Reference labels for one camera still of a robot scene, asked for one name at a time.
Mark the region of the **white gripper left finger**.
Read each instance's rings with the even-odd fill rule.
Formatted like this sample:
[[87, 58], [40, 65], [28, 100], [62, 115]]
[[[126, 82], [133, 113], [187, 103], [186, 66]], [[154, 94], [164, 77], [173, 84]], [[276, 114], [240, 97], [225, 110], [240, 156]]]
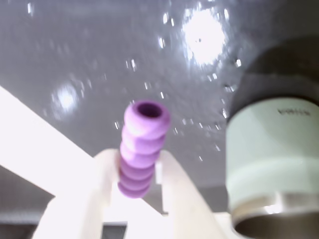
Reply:
[[53, 198], [34, 232], [36, 239], [99, 239], [104, 210], [109, 207], [112, 185], [118, 178], [119, 151], [105, 149], [63, 193]]

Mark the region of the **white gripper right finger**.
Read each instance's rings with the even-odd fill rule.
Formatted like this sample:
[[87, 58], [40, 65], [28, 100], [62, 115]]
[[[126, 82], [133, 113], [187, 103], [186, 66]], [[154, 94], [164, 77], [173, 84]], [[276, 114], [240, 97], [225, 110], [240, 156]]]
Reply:
[[162, 206], [168, 213], [169, 239], [224, 239], [210, 207], [178, 160], [163, 150], [158, 160]]

